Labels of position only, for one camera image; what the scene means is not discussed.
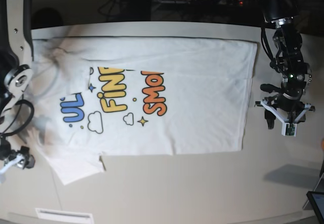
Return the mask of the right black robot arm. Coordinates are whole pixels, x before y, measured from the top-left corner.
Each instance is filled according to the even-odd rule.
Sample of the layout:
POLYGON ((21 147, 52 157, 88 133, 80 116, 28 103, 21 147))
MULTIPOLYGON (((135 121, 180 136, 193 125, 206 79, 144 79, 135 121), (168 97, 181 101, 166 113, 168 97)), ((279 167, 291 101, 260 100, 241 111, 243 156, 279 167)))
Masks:
POLYGON ((1 0, 1 123, 4 123, 13 107, 29 108, 26 121, 13 131, 1 132, 1 176, 13 166, 20 169, 34 167, 35 159, 29 148, 18 151, 11 148, 8 137, 20 133, 31 122, 34 106, 24 99, 33 71, 34 59, 31 35, 32 0, 1 0))

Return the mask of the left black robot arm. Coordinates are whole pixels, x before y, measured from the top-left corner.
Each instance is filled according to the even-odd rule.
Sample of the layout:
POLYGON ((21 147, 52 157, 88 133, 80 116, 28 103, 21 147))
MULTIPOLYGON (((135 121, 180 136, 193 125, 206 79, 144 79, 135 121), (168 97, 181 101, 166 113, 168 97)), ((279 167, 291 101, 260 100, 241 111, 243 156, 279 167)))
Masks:
POLYGON ((269 96, 256 101, 255 105, 264 108, 268 129, 273 129, 275 120, 279 120, 282 135, 295 136, 298 124, 306 120, 306 113, 315 110, 313 105, 301 101, 312 81, 312 73, 302 56, 302 37, 294 27, 297 5, 295 0, 256 1, 265 23, 275 26, 272 40, 277 53, 272 53, 265 27, 261 28, 261 45, 270 60, 270 67, 282 75, 282 82, 279 87, 261 84, 260 89, 269 96))

